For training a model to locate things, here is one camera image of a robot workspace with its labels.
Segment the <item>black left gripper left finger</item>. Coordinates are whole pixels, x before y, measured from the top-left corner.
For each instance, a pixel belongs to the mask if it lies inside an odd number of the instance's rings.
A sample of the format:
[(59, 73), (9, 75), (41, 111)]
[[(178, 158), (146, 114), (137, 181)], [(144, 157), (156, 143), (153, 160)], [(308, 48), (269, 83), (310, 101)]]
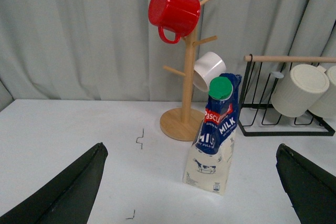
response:
[(1, 216), (1, 223), (87, 223), (108, 151), (98, 143)]

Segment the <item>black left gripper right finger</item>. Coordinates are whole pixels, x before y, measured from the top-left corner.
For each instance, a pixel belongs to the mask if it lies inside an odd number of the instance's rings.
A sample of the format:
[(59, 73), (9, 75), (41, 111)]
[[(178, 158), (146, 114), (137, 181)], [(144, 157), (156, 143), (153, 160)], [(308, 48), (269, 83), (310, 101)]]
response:
[(335, 176), (285, 144), (276, 168), (301, 223), (335, 223)]

